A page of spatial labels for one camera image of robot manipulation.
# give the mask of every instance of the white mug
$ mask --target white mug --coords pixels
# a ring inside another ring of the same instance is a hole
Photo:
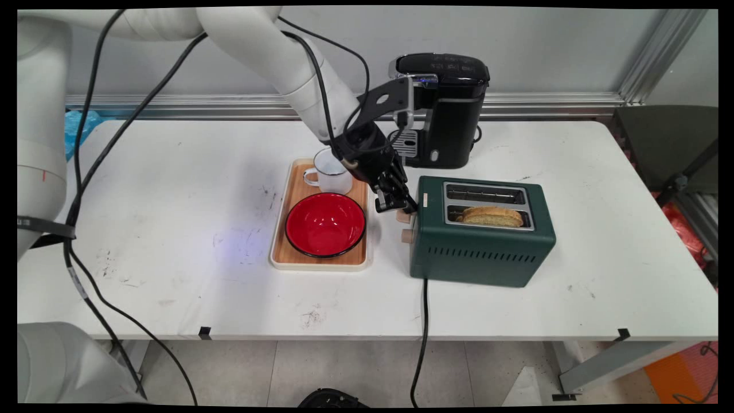
[[[331,148],[320,150],[313,157],[314,168],[308,168],[303,173],[303,180],[312,187],[319,187],[322,192],[334,192],[346,195],[352,190],[352,175],[344,165],[331,154]],[[311,181],[307,175],[316,173],[318,181]]]

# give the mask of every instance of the bowl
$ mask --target bowl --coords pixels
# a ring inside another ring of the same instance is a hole
[[[303,198],[288,213],[286,238],[302,254],[333,258],[362,240],[366,224],[355,200],[338,193],[317,193]]]

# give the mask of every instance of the bread slice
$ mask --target bread slice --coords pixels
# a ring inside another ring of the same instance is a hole
[[[523,225],[523,218],[519,212],[498,206],[473,206],[464,209],[461,220],[457,219],[457,221],[480,225],[513,226],[516,228]]]

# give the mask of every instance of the table leg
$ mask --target table leg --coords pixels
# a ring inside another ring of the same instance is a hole
[[[122,340],[120,343],[122,343],[125,352],[128,354],[128,358],[130,359],[130,363],[133,365],[135,372],[140,376],[140,366],[142,366],[145,353],[148,352],[150,340]],[[125,365],[123,357],[120,355],[119,351],[115,351],[113,357],[120,364],[123,366]]]
[[[582,394],[694,344],[695,342],[625,340],[585,361],[576,342],[555,342],[553,349],[562,372],[559,379],[563,392]]]

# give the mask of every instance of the white table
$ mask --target white table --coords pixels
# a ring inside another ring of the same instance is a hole
[[[92,133],[83,171],[121,123]],[[408,168],[411,190],[420,175],[540,184],[557,243],[525,288],[431,281],[431,340],[611,341],[626,328],[623,343],[663,343],[643,350],[656,359],[717,339],[718,295],[604,125],[480,124],[467,166]],[[213,340],[414,340],[421,281],[408,275],[407,226],[394,212],[371,211],[374,261],[361,272],[284,272],[268,261],[288,166],[320,148],[295,121],[137,121],[84,195],[76,252],[108,301],[161,339],[198,340],[205,326]],[[98,307],[120,338],[147,338]],[[18,323],[48,321],[107,337],[59,245],[18,263]]]

